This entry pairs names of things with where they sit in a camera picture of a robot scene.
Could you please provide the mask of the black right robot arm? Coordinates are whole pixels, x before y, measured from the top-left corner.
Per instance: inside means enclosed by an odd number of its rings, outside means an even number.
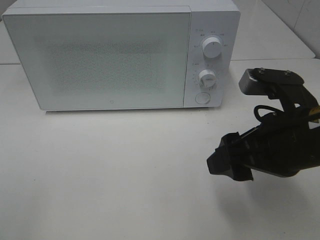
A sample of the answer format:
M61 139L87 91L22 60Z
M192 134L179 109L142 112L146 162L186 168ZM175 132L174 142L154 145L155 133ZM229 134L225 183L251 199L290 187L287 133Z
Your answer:
M253 180L252 170L288 178L320 165L320 128L315 108L296 107L293 112L267 105L253 110L260 124L243 134L228 133L206 160L209 173L234 181Z

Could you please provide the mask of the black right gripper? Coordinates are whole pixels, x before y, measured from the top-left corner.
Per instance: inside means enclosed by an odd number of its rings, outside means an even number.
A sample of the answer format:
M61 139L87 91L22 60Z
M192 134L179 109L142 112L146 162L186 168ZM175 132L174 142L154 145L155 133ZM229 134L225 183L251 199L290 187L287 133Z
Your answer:
M251 169L288 178L301 170L320 166L320 128L309 127L320 114L292 120L280 129L258 135L228 133L218 150L207 160L211 175L226 176L237 182L253 181ZM227 153L239 153L237 163Z

